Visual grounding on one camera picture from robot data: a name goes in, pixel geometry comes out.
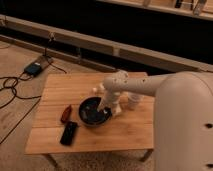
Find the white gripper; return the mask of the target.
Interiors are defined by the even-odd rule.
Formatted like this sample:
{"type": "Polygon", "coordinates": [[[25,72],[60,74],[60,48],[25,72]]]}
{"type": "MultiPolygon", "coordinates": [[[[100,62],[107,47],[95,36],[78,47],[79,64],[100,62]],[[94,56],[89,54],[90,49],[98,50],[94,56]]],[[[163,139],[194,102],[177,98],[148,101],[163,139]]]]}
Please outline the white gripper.
{"type": "Polygon", "coordinates": [[[120,92],[110,92],[106,91],[101,98],[101,102],[98,109],[104,109],[105,107],[115,110],[119,106],[120,92]]]}

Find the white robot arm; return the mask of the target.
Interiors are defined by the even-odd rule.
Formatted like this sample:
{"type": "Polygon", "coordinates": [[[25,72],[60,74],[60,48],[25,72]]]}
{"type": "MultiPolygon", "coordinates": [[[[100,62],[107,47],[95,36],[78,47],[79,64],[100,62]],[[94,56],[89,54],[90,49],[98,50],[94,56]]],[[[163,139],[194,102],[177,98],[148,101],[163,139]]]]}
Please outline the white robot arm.
{"type": "Polygon", "coordinates": [[[177,72],[131,78],[119,71],[103,80],[100,106],[121,92],[153,96],[154,171],[213,171],[213,73],[177,72]]]}

